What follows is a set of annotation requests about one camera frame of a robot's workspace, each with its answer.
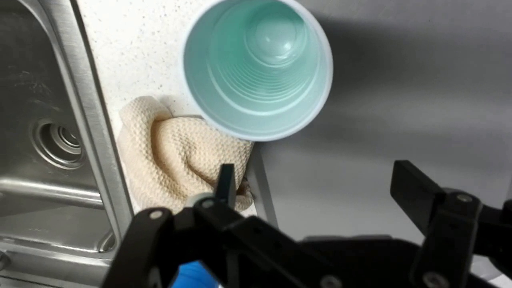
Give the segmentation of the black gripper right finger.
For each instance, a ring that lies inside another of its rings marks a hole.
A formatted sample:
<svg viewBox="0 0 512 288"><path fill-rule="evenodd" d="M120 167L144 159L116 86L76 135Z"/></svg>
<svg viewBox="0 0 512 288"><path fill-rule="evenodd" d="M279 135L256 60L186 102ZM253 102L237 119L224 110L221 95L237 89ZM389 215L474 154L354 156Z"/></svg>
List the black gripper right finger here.
<svg viewBox="0 0 512 288"><path fill-rule="evenodd" d="M474 257L512 278L512 201L501 209L444 190L410 161L396 161L391 196L424 241L412 268L416 288L493 288L471 273Z"/></svg>

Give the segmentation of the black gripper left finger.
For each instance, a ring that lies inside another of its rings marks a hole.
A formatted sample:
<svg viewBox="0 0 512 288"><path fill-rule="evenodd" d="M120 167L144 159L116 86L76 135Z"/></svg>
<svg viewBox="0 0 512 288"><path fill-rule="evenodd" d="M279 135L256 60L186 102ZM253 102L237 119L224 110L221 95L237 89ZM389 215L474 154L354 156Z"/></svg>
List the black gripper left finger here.
<svg viewBox="0 0 512 288"><path fill-rule="evenodd" d="M175 215L138 214L101 288L168 288L200 263L224 288L343 288L336 270L256 217L234 210L236 170L220 169L213 194Z"/></svg>

